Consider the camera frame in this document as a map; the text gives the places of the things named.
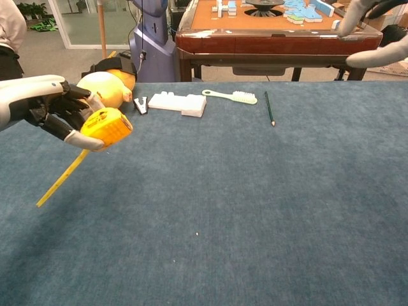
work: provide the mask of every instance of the white foam block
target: white foam block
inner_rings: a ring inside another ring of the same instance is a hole
[[[333,24],[331,25],[331,28],[332,28],[333,30],[337,30],[337,28],[339,27],[339,25],[340,25],[340,21],[339,21],[339,20],[334,20],[334,21],[333,21]]]
[[[149,101],[149,108],[175,110],[185,116],[201,117],[206,104],[207,99],[202,95],[175,96],[174,92],[162,91],[153,95]]]
[[[181,110],[183,116],[199,117],[203,116],[205,105],[207,104],[206,96],[189,94],[186,96],[186,104]]]

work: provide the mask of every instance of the pencil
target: pencil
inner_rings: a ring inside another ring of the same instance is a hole
[[[268,93],[266,91],[265,91],[265,98],[266,98],[266,105],[268,105],[270,123],[271,123],[271,125],[273,127],[275,127],[275,119],[273,118],[273,115],[272,115],[272,110],[270,108],[270,103],[269,103],[269,97],[268,97]]]

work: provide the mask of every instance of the cardboard box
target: cardboard box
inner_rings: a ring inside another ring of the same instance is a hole
[[[344,5],[344,9],[347,9],[349,7],[350,2],[351,2],[351,0],[337,0],[337,3]]]
[[[376,18],[376,19],[368,19],[368,18],[364,18],[364,23],[368,24],[370,27],[373,27],[374,29],[377,29],[378,31],[381,31],[383,29],[383,25],[384,25],[384,21],[386,19],[387,16],[391,16],[393,14],[392,10],[387,11],[384,15]]]
[[[344,11],[344,7],[345,7],[344,4],[338,3],[338,2],[333,3],[331,6],[334,7],[334,8],[338,8],[340,10],[343,10],[343,11]]]
[[[408,27],[408,12],[402,14],[400,22],[398,23],[400,27]]]

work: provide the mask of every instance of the yellow tape measure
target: yellow tape measure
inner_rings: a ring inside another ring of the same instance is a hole
[[[126,116],[118,109],[105,107],[94,112],[85,121],[81,133],[102,140],[107,147],[121,141],[132,133],[133,127]]]
[[[102,140],[105,146],[101,150],[121,141],[132,133],[133,126],[126,116],[116,108],[101,108],[94,112],[85,121],[81,133]],[[72,162],[65,172],[57,179],[51,188],[37,202],[37,207],[41,207],[62,183],[72,174],[72,172],[82,163],[88,155],[89,150],[82,150],[81,154]]]

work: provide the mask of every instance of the wooden pole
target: wooden pole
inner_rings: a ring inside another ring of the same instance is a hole
[[[99,19],[99,34],[101,36],[102,56],[107,58],[106,54],[106,38],[105,38],[105,18],[103,16],[103,1],[98,0],[98,19]]]

